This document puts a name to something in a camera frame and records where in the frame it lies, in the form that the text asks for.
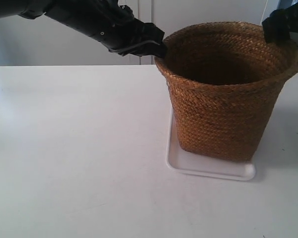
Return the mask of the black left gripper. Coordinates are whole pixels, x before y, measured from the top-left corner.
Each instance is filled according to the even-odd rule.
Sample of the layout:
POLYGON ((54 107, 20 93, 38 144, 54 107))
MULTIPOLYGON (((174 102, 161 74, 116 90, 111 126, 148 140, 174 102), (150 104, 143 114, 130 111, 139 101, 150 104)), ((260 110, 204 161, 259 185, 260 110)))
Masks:
POLYGON ((109 52, 121 56, 155 56, 164 58, 167 46, 164 32, 153 23, 135 18, 127 5, 94 4, 99 23, 90 37, 104 45, 109 52))

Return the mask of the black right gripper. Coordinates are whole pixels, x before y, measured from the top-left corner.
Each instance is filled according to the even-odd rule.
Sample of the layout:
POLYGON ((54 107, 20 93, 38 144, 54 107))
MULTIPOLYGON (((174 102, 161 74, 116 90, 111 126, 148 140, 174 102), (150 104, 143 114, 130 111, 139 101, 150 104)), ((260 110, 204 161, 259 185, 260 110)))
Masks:
POLYGON ((274 10, 262 21, 267 44, 290 40, 290 33, 298 33, 298 2, 288 8, 274 10))

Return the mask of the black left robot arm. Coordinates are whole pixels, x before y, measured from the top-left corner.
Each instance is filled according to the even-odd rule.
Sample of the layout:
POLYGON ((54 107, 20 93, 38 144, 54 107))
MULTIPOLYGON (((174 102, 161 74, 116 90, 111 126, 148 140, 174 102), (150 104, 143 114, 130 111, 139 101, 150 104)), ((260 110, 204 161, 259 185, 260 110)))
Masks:
POLYGON ((164 58, 164 32, 138 20, 132 9, 116 0, 0 0, 0 18, 42 15, 74 29, 121 56, 164 58))

